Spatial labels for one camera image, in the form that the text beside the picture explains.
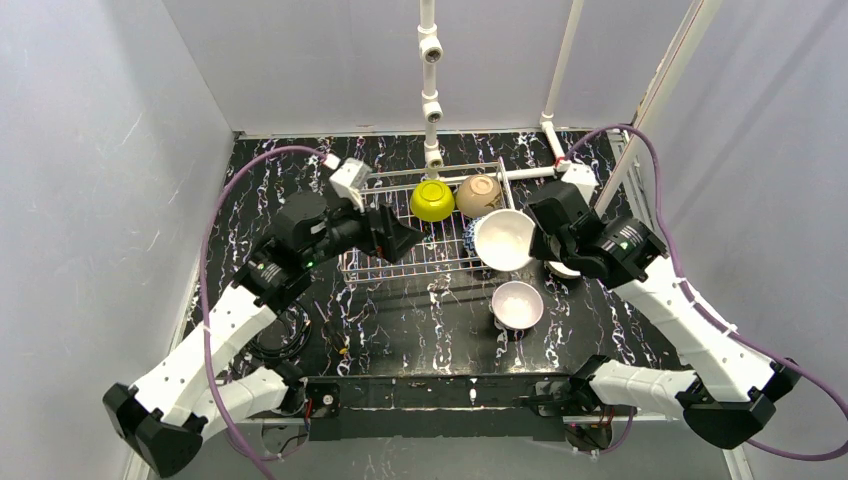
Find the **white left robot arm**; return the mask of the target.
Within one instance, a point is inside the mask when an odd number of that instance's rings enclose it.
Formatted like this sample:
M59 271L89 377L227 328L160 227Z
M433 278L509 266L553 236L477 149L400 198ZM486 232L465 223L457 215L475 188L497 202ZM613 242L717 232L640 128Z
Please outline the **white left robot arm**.
M311 271L342 253L399 262L424 233L387 204L299 192L285 200L204 323L130 385L115 383L102 403L117 435L161 478L188 466L203 443L264 411L305 399L296 367L271 362L224 386L217 375L262 330L281 319L312 283Z

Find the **yellow-green bowl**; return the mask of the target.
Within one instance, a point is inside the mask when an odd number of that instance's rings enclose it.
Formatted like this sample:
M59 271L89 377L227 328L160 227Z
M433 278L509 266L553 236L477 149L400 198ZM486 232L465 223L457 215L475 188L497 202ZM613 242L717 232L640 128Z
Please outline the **yellow-green bowl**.
M424 222L440 222L448 218L455 209L455 198L451 188L440 180L424 180L410 196L410 211Z

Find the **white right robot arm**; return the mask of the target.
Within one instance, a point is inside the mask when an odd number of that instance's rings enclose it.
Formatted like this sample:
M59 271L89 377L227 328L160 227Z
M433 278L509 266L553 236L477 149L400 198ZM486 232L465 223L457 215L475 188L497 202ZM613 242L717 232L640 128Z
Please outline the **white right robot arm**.
M723 334L682 290L663 242L640 220L601 219L570 183L529 196L535 227L529 253L598 280L670 341L686 371L634 367L591 356L548 397L590 412L630 406L681 419L701 439L730 450L759 433L800 376Z

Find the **beige floral bowl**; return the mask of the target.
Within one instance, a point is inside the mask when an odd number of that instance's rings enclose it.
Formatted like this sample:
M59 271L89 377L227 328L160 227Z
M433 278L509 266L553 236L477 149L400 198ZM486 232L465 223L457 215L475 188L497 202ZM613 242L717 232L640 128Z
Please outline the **beige floral bowl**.
M457 209L476 219L502 207L502 187L494 177L477 174L466 178L455 195Z

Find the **blue patterned bowl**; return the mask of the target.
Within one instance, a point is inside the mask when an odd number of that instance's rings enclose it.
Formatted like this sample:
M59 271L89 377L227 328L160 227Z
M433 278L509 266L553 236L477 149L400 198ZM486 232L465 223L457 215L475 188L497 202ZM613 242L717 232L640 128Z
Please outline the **blue patterned bowl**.
M462 233L462 244L464 251L466 252L468 257L476 257L476 248L475 248L475 232L476 227L478 225L479 218L471 220L465 227Z

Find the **red patterned bowl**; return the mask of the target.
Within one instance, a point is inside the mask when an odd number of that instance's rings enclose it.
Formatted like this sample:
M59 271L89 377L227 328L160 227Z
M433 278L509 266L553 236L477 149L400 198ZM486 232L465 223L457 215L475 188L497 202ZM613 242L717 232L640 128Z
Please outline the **red patterned bowl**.
M476 221L472 245L487 267L513 272L531 262L534 230L535 223L527 214L515 209L500 209Z

